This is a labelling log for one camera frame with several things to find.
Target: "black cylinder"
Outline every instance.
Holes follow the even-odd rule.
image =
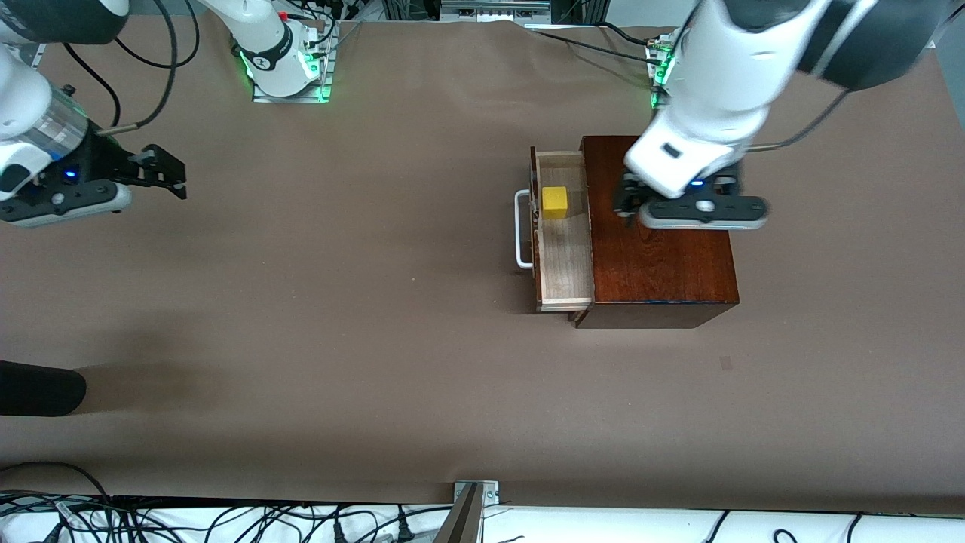
[[[0,360],[0,414],[64,416],[87,393],[79,373]]]

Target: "yellow cube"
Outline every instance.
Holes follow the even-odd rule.
[[[566,218],[569,202],[566,200],[565,186],[544,186],[541,201],[543,218]]]

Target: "brown wooden box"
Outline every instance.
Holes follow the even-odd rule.
[[[533,274],[539,311],[569,311],[581,329],[689,329],[739,302],[727,232],[629,227],[613,213],[635,136],[586,136],[580,152],[530,152]],[[539,216],[543,186],[570,209]]]

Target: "white handle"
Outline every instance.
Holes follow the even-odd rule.
[[[517,190],[516,196],[512,199],[512,206],[514,209],[516,209],[516,215],[514,216],[514,218],[516,219],[516,266],[520,267],[523,270],[532,270],[533,269],[532,262],[523,262],[523,242],[521,240],[522,233],[520,233],[519,231],[519,197],[520,196],[532,197],[532,195],[530,194],[530,190],[528,188],[524,188],[522,190]]]

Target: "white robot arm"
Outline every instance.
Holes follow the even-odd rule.
[[[248,72],[272,97],[319,78],[318,33],[285,20],[268,0],[200,0],[234,35]],[[110,43],[128,0],[0,0],[3,43]],[[119,212],[128,186],[162,186],[186,197],[184,165],[157,146],[134,155],[41,74],[0,47],[0,220],[23,227]]]
[[[949,0],[703,0],[657,81],[669,103],[626,154],[616,211],[653,228],[760,227],[766,203],[739,195],[737,162],[791,75],[846,92],[895,79],[949,11]]]

